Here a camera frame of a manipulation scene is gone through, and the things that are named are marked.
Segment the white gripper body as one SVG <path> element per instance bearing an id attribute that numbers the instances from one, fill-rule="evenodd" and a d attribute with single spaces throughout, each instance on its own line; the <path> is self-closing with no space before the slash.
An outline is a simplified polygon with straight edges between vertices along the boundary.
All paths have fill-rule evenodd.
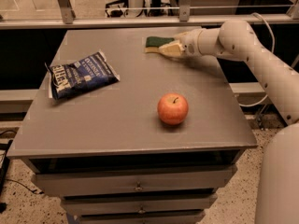
<path id="1" fill-rule="evenodd" d="M 179 42 L 184 48 L 185 57 L 200 57 L 201 52 L 198 46 L 198 38 L 202 33 L 201 29 L 194 29 L 189 31 L 189 33 L 179 39 Z"/>

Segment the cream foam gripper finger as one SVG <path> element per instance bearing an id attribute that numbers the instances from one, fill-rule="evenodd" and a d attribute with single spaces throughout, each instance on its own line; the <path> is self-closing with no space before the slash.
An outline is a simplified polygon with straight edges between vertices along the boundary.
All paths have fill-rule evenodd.
<path id="1" fill-rule="evenodd" d="M 159 47 L 159 52 L 166 57 L 178 58 L 184 55 L 184 48 L 178 40 L 172 40 L 164 42 Z"/>
<path id="2" fill-rule="evenodd" d="M 176 35 L 173 35 L 175 39 L 181 39 L 183 36 L 187 35 L 189 32 L 183 32 Z"/>

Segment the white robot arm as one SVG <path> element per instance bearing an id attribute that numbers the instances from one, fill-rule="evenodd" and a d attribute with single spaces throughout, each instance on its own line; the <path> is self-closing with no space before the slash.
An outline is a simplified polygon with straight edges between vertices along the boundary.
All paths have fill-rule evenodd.
<path id="1" fill-rule="evenodd" d="M 245 63 L 287 126 L 263 153 L 255 224 L 299 224 L 299 73 L 266 49 L 251 26 L 229 20 L 199 28 L 159 47 L 168 57 L 212 55 Z"/>

